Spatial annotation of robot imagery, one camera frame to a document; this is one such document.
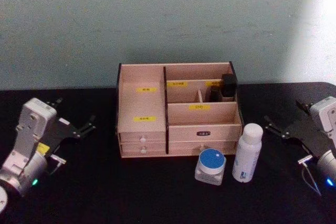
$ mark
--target spray bottle cap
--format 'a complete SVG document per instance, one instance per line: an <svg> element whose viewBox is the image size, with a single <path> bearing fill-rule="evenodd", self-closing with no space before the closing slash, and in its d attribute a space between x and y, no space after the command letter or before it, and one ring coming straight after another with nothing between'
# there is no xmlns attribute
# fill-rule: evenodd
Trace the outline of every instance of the spray bottle cap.
<svg viewBox="0 0 336 224"><path fill-rule="evenodd" d="M263 128L256 123L246 124L243 131L243 139L248 144L257 144L263 136Z"/></svg>

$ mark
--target wooden organizer box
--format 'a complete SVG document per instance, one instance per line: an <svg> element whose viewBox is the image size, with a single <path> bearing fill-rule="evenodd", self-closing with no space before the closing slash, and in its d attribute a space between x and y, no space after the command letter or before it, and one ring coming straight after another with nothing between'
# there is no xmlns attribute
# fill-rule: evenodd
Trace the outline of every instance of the wooden organizer box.
<svg viewBox="0 0 336 224"><path fill-rule="evenodd" d="M237 94L206 102L211 86L235 75L231 62L119 65L117 136L121 157L235 154L242 134Z"/></svg>

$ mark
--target black table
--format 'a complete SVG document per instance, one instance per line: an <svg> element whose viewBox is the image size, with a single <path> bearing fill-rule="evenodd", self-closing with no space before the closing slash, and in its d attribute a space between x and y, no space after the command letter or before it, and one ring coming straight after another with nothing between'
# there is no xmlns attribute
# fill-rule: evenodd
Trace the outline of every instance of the black table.
<svg viewBox="0 0 336 224"><path fill-rule="evenodd" d="M250 183L232 177L227 157L223 183L194 178L197 157L121 159L115 124L115 89L0 92L0 162L13 147L22 105L32 97L63 97L58 115L81 126L95 114L97 130L81 143L63 145L57 154L68 162L44 175L8 216L8 223L335 223L336 189L311 168L322 197L301 178L298 146L264 134ZM240 90L245 123L279 126L300 119L295 98L317 102L336 96L328 83L250 84Z"/></svg>

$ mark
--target teal wall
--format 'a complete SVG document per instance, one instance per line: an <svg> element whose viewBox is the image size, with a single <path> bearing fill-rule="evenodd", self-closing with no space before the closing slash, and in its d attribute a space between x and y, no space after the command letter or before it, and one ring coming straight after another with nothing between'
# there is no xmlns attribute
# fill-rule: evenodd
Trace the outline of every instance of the teal wall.
<svg viewBox="0 0 336 224"><path fill-rule="evenodd" d="M241 83L305 80L287 64L304 3L0 0L0 89L114 86L120 62L231 60Z"/></svg>

